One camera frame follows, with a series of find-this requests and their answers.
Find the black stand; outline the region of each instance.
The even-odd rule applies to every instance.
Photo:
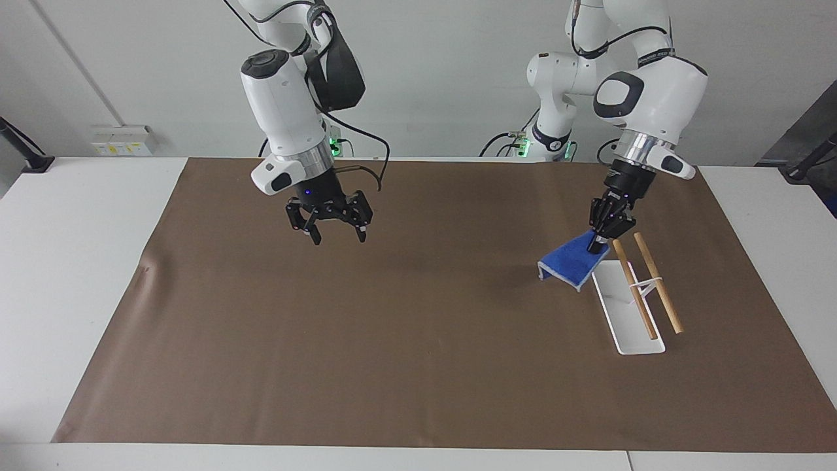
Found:
[[[28,165],[21,170],[21,173],[44,173],[55,160],[55,157],[38,155],[33,152],[15,132],[15,127],[2,117],[0,117],[0,134],[26,158]]]
[[[818,145],[802,162],[797,163],[793,167],[779,167],[779,172],[788,180],[788,183],[806,184],[807,180],[805,177],[808,175],[811,167],[816,165],[821,158],[825,157],[825,154],[831,152],[834,147],[837,147],[837,132],[832,134],[825,142]]]

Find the white holder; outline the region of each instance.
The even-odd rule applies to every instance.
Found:
[[[608,320],[610,333],[614,337],[616,350],[621,355],[649,355],[665,352],[665,344],[657,323],[651,316],[651,309],[645,297],[657,287],[660,278],[651,278],[642,282],[636,281],[634,267],[630,266],[633,283],[625,279],[622,265],[618,260],[604,260],[593,271],[593,283],[598,291],[598,300],[602,303],[604,317]],[[656,332],[656,339],[650,339],[648,329],[642,320],[642,315],[634,302],[631,287],[640,288],[645,310],[651,317],[651,324]]]

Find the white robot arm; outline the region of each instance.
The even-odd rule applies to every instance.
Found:
[[[318,220],[342,220],[361,242],[372,221],[362,191],[346,196],[333,167],[328,123],[322,111],[355,106],[366,90],[360,67],[322,0],[239,0],[264,41],[276,46],[250,56],[241,81],[270,155],[250,175],[262,192],[294,187],[285,209],[295,230],[315,244]],[[304,217],[302,210],[309,214]]]
[[[624,33],[606,41],[609,23]],[[695,175],[674,148],[701,102],[707,75],[675,55],[669,28],[664,0],[573,0],[565,26],[573,53],[539,54],[529,63],[529,83],[541,97],[541,112],[527,129],[530,153],[552,160],[569,139],[576,110],[567,94],[593,95],[596,115],[623,130],[604,180],[608,189],[590,210],[593,253],[636,224],[630,211],[655,170]],[[624,38],[636,49],[636,70],[615,70],[607,55]]]

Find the wall outlet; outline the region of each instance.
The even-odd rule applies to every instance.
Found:
[[[99,155],[151,156],[157,140],[148,126],[94,127],[91,144]]]

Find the cable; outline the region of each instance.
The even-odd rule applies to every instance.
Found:
[[[328,15],[328,16],[331,18],[331,24],[328,24],[328,23],[326,24],[326,25],[328,26],[328,32],[329,32],[329,34],[330,34],[330,36],[331,36],[331,37],[328,39],[328,44],[326,44],[326,46],[322,48],[322,51],[320,51],[319,53],[317,53],[317,55],[316,55],[316,59],[315,59],[316,61],[319,61],[320,59],[322,59],[322,56],[326,55],[326,53],[328,52],[328,50],[331,48],[331,43],[333,43],[333,42],[334,42],[334,28],[335,28],[335,27],[336,27],[336,25],[337,25],[337,21],[335,20],[334,15],[332,15],[332,14],[331,14],[331,13],[329,13],[329,12],[325,12],[325,11],[324,11],[324,12],[320,13],[319,15],[317,15],[317,17],[319,18],[319,17],[321,17],[322,15]],[[311,71],[310,71],[308,68],[306,68],[306,73],[305,73],[305,75],[302,77],[302,80],[304,80],[304,81],[305,81],[305,83],[307,84],[307,83],[308,83],[308,78],[309,78],[310,76],[311,76]]]
[[[320,15],[318,15],[318,16],[321,16],[321,15],[324,15],[324,14],[328,15],[331,19],[331,24],[328,25],[329,32],[331,33],[331,37],[328,40],[328,44],[326,44],[326,46],[323,48],[323,50],[317,55],[317,59],[321,58],[328,51],[328,49],[331,47],[331,43],[334,41],[334,28],[336,27],[336,20],[334,19],[334,16],[327,11],[324,11],[324,12],[320,13]],[[308,70],[306,70],[306,74],[305,74],[305,77],[304,77],[304,80],[305,80],[306,84],[308,84],[310,82],[310,79],[311,79],[311,77],[308,73]],[[314,107],[316,107],[316,109],[320,113],[322,113],[324,116],[327,116],[329,119],[336,122],[337,124],[339,124],[343,127],[346,127],[348,129],[351,129],[352,131],[357,132],[358,134],[361,134],[363,136],[369,137],[370,139],[374,139],[374,140],[380,142],[381,144],[383,144],[384,148],[386,148],[387,153],[386,153],[386,156],[383,158],[383,167],[381,167],[381,173],[375,174],[374,172],[372,172],[372,175],[375,176],[375,179],[377,181],[377,190],[381,191],[381,187],[383,186],[383,175],[387,172],[387,166],[389,165],[389,155],[391,153],[391,149],[389,147],[389,142],[387,142],[385,139],[383,139],[381,137],[378,137],[378,136],[376,136],[376,135],[374,135],[370,132],[363,131],[362,129],[360,129],[358,127],[354,127],[351,124],[334,117],[331,113],[322,109],[322,106],[320,106],[320,103],[317,102],[316,98],[313,95],[311,97],[314,98],[314,100],[313,100],[314,101]]]
[[[619,142],[619,138],[617,137],[615,139],[611,139],[605,142],[604,144],[602,144],[602,147],[598,148],[598,151],[596,151],[596,160],[605,167],[610,167],[610,164],[602,160],[602,151],[605,147],[607,147],[609,144],[613,144],[614,142]]]
[[[372,170],[369,167],[366,167],[366,166],[363,166],[363,165],[350,165],[348,167],[335,167],[334,168],[335,173],[356,172],[357,170],[362,170],[363,172],[366,172],[366,173],[369,173],[370,175],[372,175],[375,178],[375,181],[377,182],[377,190],[381,191],[381,179],[377,176],[377,173],[375,173],[375,171]]]
[[[313,2],[308,2],[306,0],[295,0],[294,2],[289,2],[289,3],[286,3],[286,4],[282,5],[281,7],[279,7],[279,9],[277,9],[276,11],[267,15],[264,18],[259,19],[259,18],[253,17],[252,15],[251,15],[251,18],[253,18],[253,21],[255,21],[256,23],[267,23],[271,19],[273,19],[276,15],[278,15],[279,13],[282,13],[285,10],[287,10],[288,8],[294,7],[296,5],[308,5],[309,7],[313,7],[314,3]]]
[[[584,49],[580,49],[576,45],[576,42],[575,42],[575,25],[576,25],[576,21],[578,20],[578,8],[580,7],[580,4],[577,3],[577,1],[578,0],[573,2],[573,5],[576,8],[576,10],[575,10],[575,14],[573,15],[573,19],[571,20],[571,25],[572,26],[570,28],[570,42],[573,45],[573,52],[578,57],[583,57],[584,59],[596,59],[597,57],[599,57],[602,54],[604,54],[605,52],[607,52],[608,48],[610,46],[612,46],[613,44],[618,43],[619,41],[621,41],[622,39],[627,38],[631,34],[637,34],[637,33],[643,32],[643,31],[660,31],[662,34],[665,34],[666,36],[669,36],[669,32],[666,31],[665,29],[659,27],[659,26],[643,26],[641,28],[631,29],[629,32],[627,32],[625,34],[620,34],[615,39],[610,39],[609,41],[605,41],[604,44],[602,44],[601,46],[597,47],[596,49],[594,49],[592,51],[586,51]]]
[[[262,142],[262,148],[259,149],[259,157],[264,155],[264,148],[267,147],[267,137],[264,138],[264,142]]]
[[[17,129],[17,128],[16,128],[16,127],[15,127],[15,126],[11,123],[11,122],[8,122],[8,121],[6,121],[6,120],[3,120],[3,121],[5,121],[5,122],[6,122],[6,126],[8,126],[8,128],[9,128],[9,129],[11,129],[12,131],[14,131],[14,133],[15,133],[15,134],[17,134],[18,136],[20,136],[20,137],[21,137],[24,141],[28,142],[28,143],[29,143],[29,145],[31,145],[32,147],[36,148],[36,149],[38,150],[38,152],[40,152],[40,153],[41,153],[41,155],[43,155],[43,156],[46,156],[46,155],[47,155],[47,153],[46,153],[46,152],[44,152],[44,150],[43,150],[43,149],[41,149],[41,147],[40,147],[38,144],[36,144],[36,143],[35,143],[35,141],[33,141],[32,139],[30,139],[30,138],[29,138],[29,136],[27,136],[27,135],[26,135],[23,131],[21,131],[21,130]]]
[[[524,124],[523,127],[521,127],[521,132],[524,132],[526,130],[526,128],[529,126],[529,124],[531,124],[532,120],[535,119],[535,116],[537,116],[537,113],[540,110],[541,110],[541,107],[538,107],[535,110],[535,112],[531,114],[531,116],[529,117],[529,121],[527,121],[526,124]],[[512,142],[512,144],[517,144],[517,139],[519,139],[519,137],[515,137],[515,141]],[[506,157],[509,156],[509,152],[511,152],[511,149],[506,149]]]
[[[817,167],[817,166],[822,165],[822,164],[824,164],[824,163],[831,162],[832,160],[834,160],[834,159],[836,159],[836,158],[837,158],[837,155],[833,156],[832,158],[827,158],[827,159],[825,159],[825,160],[824,160],[824,161],[822,161],[822,162],[817,162],[817,163],[815,163],[814,165],[811,165],[811,168]]]
[[[352,141],[348,139],[337,139],[338,142],[346,142],[349,144],[349,148],[352,149],[352,158],[355,158],[355,147],[352,145]]]
[[[512,142],[511,144],[506,144],[505,146],[501,147],[499,151],[497,151],[497,154],[496,154],[494,157],[499,157],[499,156],[500,156],[500,153],[501,153],[501,152],[503,152],[503,150],[506,150],[506,155],[505,155],[505,157],[508,157],[508,156],[509,156],[509,152],[511,152],[511,150],[512,150],[514,147],[516,147],[516,144],[515,144],[515,143],[513,143],[513,142]]]
[[[381,167],[381,173],[379,173],[377,175],[377,187],[378,187],[378,191],[381,191],[381,187],[383,186],[383,175],[387,172],[387,165],[389,164],[389,154],[390,154],[389,142],[385,141],[381,137],[378,137],[378,136],[372,134],[371,132],[363,131],[362,129],[354,127],[347,122],[344,122],[344,121],[341,121],[341,120],[335,118],[331,113],[329,113],[328,111],[324,111],[322,108],[320,108],[320,104],[317,103],[316,101],[314,101],[314,106],[316,106],[316,109],[320,113],[327,116],[329,119],[336,122],[337,124],[339,124],[343,127],[347,127],[347,128],[353,130],[354,132],[356,132],[358,134],[362,134],[363,136],[369,137],[370,139],[374,139],[374,140],[380,142],[381,144],[383,144],[383,146],[387,149],[387,155],[386,155],[386,157],[383,158],[383,167]]]
[[[484,157],[485,156],[485,151],[488,150],[488,148],[491,146],[491,144],[496,142],[497,139],[502,139],[503,137],[514,137],[514,135],[510,132],[503,132],[502,134],[497,134],[496,136],[492,137],[488,141],[488,143],[485,145],[485,147],[482,148],[482,151],[480,151],[480,157]]]
[[[230,10],[231,12],[235,13],[236,18],[238,18],[238,19],[239,19],[239,21],[241,22],[241,24],[243,24],[243,25],[244,25],[247,29],[249,29],[250,33],[252,33],[252,34],[253,34],[253,36],[255,36],[255,37],[256,37],[256,39],[258,39],[259,41],[261,41],[261,42],[263,42],[263,43],[265,43],[265,44],[269,45],[269,46],[270,46],[270,47],[272,47],[272,48],[276,47],[276,44],[269,43],[269,42],[265,41],[265,40],[264,40],[264,38],[262,38],[261,36],[259,36],[259,34],[258,34],[258,33],[256,33],[256,32],[255,32],[255,30],[254,30],[253,28],[251,28],[251,27],[250,27],[249,23],[247,23],[247,21],[245,21],[245,20],[244,20],[244,18],[242,18],[242,16],[241,16],[241,15],[239,15],[239,12],[235,11],[235,8],[233,8],[233,6],[229,4],[228,0],[223,0],[223,2],[227,4],[227,7],[229,8],[229,10]]]

